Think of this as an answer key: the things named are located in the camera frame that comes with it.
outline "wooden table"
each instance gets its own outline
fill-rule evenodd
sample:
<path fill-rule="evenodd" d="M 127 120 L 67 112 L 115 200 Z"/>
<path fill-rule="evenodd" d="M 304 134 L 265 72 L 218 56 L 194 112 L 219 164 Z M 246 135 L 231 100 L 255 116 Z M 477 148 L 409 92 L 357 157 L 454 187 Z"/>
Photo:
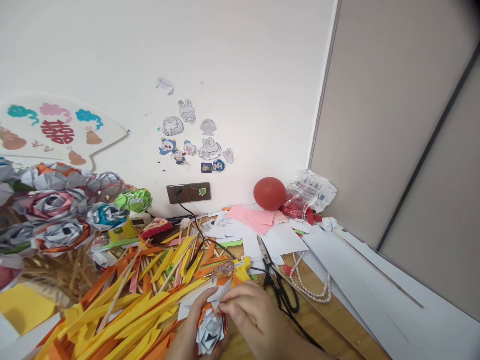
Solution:
<path fill-rule="evenodd" d="M 236 257 L 243 253 L 243 246 L 231 247 L 229 249 Z M 291 254 L 283 256 L 283 260 L 285 264 L 291 267 L 294 266 Z M 321 293 L 324 288 L 324 283 L 310 270 L 305 262 L 301 262 L 299 270 L 303 284 L 307 289 L 314 293 Z M 258 276 L 258 283 L 260 285 L 263 285 L 264 278 L 265 275 Z M 269 293 L 273 298 L 275 306 L 277 306 L 275 294 L 273 291 L 269 291 Z M 298 295 L 298 298 L 300 301 L 300 312 L 295 314 L 296 320 L 330 355 L 341 360 L 390 359 L 388 354 L 334 295 L 332 295 L 329 304 L 314 304 L 321 315 L 315 311 L 303 297 Z M 303 337 L 293 321 L 290 319 L 288 319 L 288 321 L 292 328 Z M 233 337 L 231 343 L 222 358 L 229 360 L 255 359 L 245 339 L 238 330 L 232 329 L 232 332 Z"/>

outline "paper rose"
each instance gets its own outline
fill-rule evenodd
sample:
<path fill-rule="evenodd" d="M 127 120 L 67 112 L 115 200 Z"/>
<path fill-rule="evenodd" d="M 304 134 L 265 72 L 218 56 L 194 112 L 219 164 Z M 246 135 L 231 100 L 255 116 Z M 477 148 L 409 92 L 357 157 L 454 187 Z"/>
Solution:
<path fill-rule="evenodd" d="M 122 227 L 129 218 L 130 211 L 120 209 L 116 204 L 98 202 L 88 212 L 86 222 L 103 232 Z"/>
<path fill-rule="evenodd" d="M 17 178 L 14 163 L 0 156 L 0 181 L 8 181 Z"/>
<path fill-rule="evenodd" d="M 37 233 L 32 247 L 47 254 L 61 254 L 87 245 L 95 238 L 87 223 L 77 220 L 44 225 Z"/>
<path fill-rule="evenodd" d="M 19 176 L 23 184 L 36 190 L 64 191 L 85 186 L 93 174 L 56 162 L 29 167 L 22 170 Z"/>
<path fill-rule="evenodd" d="M 31 249 L 31 246 L 39 225 L 39 223 L 27 221 L 10 226 L 6 233 L 0 236 L 0 254 L 35 255 L 37 251 Z"/>
<path fill-rule="evenodd" d="M 147 189 L 127 191 L 121 193 L 115 203 L 121 209 L 128 209 L 131 212 L 141 213 L 152 205 L 152 194 Z"/>
<path fill-rule="evenodd" d="M 24 272 L 24 262 L 17 255 L 0 255 L 0 293 L 13 288 Z"/>
<path fill-rule="evenodd" d="M 87 197 L 81 189 L 33 191 L 17 200 L 13 209 L 29 221 L 58 222 L 86 215 Z"/>

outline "white paper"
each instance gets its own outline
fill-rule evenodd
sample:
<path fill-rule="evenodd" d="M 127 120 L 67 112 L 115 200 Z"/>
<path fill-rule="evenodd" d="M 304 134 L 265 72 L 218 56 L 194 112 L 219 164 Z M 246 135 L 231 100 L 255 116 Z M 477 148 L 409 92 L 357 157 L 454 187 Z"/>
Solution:
<path fill-rule="evenodd" d="M 397 359 L 480 359 L 480 323 L 409 277 L 352 235 L 342 232 L 379 269 L 424 308 L 388 281 L 356 251 L 329 232 L 307 242 L 380 344 Z"/>

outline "cartoon sticker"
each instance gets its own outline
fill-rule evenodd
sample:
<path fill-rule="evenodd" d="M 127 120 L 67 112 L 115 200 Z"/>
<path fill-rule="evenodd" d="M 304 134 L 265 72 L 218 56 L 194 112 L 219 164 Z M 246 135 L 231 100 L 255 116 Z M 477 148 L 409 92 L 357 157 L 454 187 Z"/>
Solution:
<path fill-rule="evenodd" d="M 226 151 L 222 152 L 223 157 L 225 158 L 226 162 L 229 164 L 233 164 L 235 161 L 234 152 L 231 148 L 227 148 Z"/>
<path fill-rule="evenodd" d="M 203 139 L 203 146 L 198 150 L 198 156 L 203 160 L 214 160 L 222 153 L 222 148 L 218 142 L 215 142 L 213 137 Z"/>
<path fill-rule="evenodd" d="M 180 116 L 186 123 L 192 124 L 195 120 L 197 120 L 197 115 L 195 113 L 195 109 L 192 106 L 192 102 L 188 99 L 185 100 L 185 102 L 186 105 L 182 100 L 178 101 L 178 106 L 180 106 Z"/>
<path fill-rule="evenodd" d="M 204 174 L 210 174 L 212 172 L 212 164 L 209 162 L 202 162 L 201 172 Z"/>
<path fill-rule="evenodd" d="M 217 173 L 221 173 L 223 170 L 225 170 L 225 163 L 220 160 L 220 159 L 217 159 L 213 162 L 213 171 L 217 172 Z"/>
<path fill-rule="evenodd" d="M 175 161 L 176 161 L 177 165 L 187 164 L 187 162 L 185 161 L 185 155 L 186 155 L 186 153 L 181 152 L 181 151 L 176 151 L 175 152 Z"/>
<path fill-rule="evenodd" d="M 163 120 L 163 133 L 167 136 L 174 136 L 184 132 L 184 124 L 176 116 L 166 117 Z"/>
<path fill-rule="evenodd" d="M 175 91 L 174 84 L 170 80 L 164 77 L 161 77 L 158 79 L 158 81 L 156 82 L 156 88 L 157 89 L 162 88 L 163 90 L 168 90 L 168 96 L 173 95 Z"/>
<path fill-rule="evenodd" d="M 197 154 L 197 147 L 193 145 L 190 141 L 185 140 L 183 145 L 183 151 L 190 156 L 195 156 Z"/>
<path fill-rule="evenodd" d="M 200 130 L 203 131 L 202 135 L 214 136 L 214 131 L 217 130 L 217 125 L 210 119 L 205 119 L 201 122 Z"/>
<path fill-rule="evenodd" d="M 160 155 L 167 155 L 167 154 L 174 154 L 177 149 L 177 142 L 175 139 L 170 140 L 166 138 L 161 138 L 161 147 L 158 148 L 160 150 Z"/>

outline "electrical outlet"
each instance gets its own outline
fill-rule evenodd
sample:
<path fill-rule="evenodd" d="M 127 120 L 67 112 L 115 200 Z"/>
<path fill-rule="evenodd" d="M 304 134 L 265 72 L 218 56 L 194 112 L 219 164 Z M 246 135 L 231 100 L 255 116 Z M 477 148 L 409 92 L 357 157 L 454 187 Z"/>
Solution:
<path fill-rule="evenodd" d="M 199 182 L 190 184 L 190 198 L 191 201 L 212 200 L 212 193 L 210 192 L 209 182 Z"/>
<path fill-rule="evenodd" d="M 181 189 L 181 193 L 179 193 L 175 197 L 177 189 Z M 178 204 L 179 202 L 182 204 L 192 202 L 189 185 L 169 185 L 166 187 L 166 192 L 168 193 L 168 199 L 170 200 L 170 204 Z"/>

